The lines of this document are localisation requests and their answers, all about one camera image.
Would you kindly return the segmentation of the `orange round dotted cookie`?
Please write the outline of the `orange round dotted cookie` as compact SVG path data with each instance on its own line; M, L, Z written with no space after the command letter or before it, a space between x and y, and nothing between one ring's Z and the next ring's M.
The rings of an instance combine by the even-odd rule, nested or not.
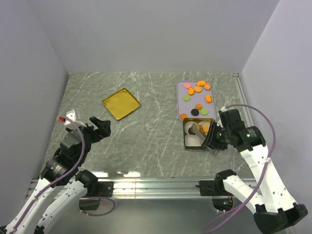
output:
M203 125L202 125L203 131L204 131L205 133L208 133L209 127L210 127L210 126L209 126L208 124L203 124Z

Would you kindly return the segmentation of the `metal tongs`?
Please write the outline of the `metal tongs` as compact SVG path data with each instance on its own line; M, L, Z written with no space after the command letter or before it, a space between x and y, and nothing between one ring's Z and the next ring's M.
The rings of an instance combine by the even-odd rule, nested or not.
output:
M203 128L199 124L193 123L190 127L190 130L200 139L200 141L202 142L202 148L207 149L213 156L217 156L218 151L208 146L208 134L204 132Z

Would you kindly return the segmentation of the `gold cookie tin base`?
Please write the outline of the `gold cookie tin base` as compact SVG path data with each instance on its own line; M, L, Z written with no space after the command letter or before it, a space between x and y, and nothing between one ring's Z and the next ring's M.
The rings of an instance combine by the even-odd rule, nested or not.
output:
M213 118L185 118L183 119L184 149L187 151L208 151L204 145Z

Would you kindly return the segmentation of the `lavender plastic tray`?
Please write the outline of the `lavender plastic tray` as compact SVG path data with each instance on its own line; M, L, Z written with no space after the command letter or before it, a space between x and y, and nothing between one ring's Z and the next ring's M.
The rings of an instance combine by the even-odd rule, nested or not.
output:
M194 89L196 84L199 82L199 80L191 81L191 80L180 80L176 83L176 96L177 96L177 115L178 119L180 119L180 115L182 113L187 114L188 118L213 118L216 119L216 111L215 111L215 104L214 104L214 97L213 97L213 91L212 91L212 85L206 81L207 84L210 84L211 89L206 90L204 86L201 86L202 91L200 93L194 93L192 96L188 94L188 89L184 87L185 83L189 83L191 87ZM183 96L189 95L191 99L189 101L184 101ZM206 95L212 96L212 102L207 103L205 100ZM196 104L201 104L203 108L206 108L209 113L204 116L200 113L198 116L192 116L191 110L195 108Z

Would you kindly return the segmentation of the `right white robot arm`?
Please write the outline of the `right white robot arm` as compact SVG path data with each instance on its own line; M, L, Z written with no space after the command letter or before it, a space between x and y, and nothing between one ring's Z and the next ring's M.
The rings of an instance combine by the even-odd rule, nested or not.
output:
M232 194L241 204L222 214L224 221L216 227L204 227L203 233L219 230L247 207L258 229L263 234L274 234L297 224L308 215L308 210L292 197L273 164L271 155L276 142L269 148L258 127L245 126L236 107L234 104L221 108L220 120L211 123L203 144L213 150L226 150L228 145L236 148L248 164L256 186L251 188L232 170L216 174L216 192Z

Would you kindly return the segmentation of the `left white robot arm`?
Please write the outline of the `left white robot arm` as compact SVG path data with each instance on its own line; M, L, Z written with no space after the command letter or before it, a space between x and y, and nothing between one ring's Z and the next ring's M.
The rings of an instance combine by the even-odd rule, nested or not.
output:
M89 126L74 114L59 116L67 134L40 174L37 185L18 215L2 234L46 234L55 221L84 196L99 199L101 188L98 178L90 171L80 171L91 146L109 137L111 122L90 117Z

